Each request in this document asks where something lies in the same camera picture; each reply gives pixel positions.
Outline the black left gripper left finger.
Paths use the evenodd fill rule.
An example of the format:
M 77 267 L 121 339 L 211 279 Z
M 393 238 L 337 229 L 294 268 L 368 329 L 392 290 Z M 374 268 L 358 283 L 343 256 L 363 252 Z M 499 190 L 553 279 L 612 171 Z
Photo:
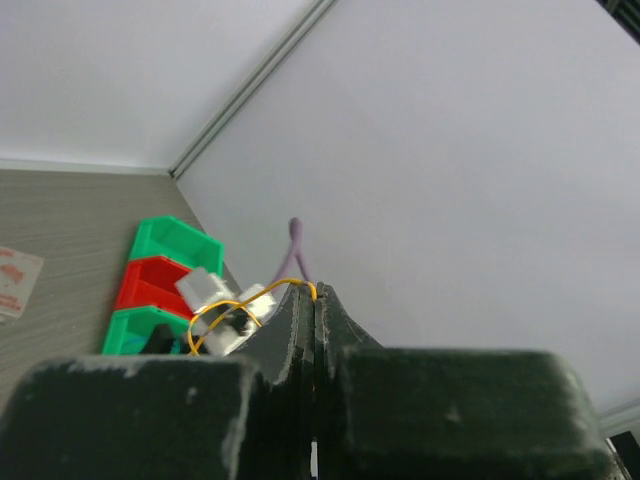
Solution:
M 5 479 L 306 479 L 314 293 L 290 286 L 226 357 L 85 356 L 30 370 L 1 418 Z

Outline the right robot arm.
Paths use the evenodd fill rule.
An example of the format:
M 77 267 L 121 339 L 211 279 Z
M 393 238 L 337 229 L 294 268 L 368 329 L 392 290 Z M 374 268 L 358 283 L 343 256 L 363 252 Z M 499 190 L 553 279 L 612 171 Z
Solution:
M 140 353 L 148 355 L 179 355 L 184 333 L 169 324 L 158 324 L 152 330 Z

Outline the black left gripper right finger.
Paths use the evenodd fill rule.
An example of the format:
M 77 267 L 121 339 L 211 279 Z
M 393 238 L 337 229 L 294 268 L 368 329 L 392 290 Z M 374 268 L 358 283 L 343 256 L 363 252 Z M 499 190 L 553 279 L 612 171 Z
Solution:
M 548 351 L 385 347 L 320 285 L 324 479 L 599 479 L 609 450 L 574 369 Z

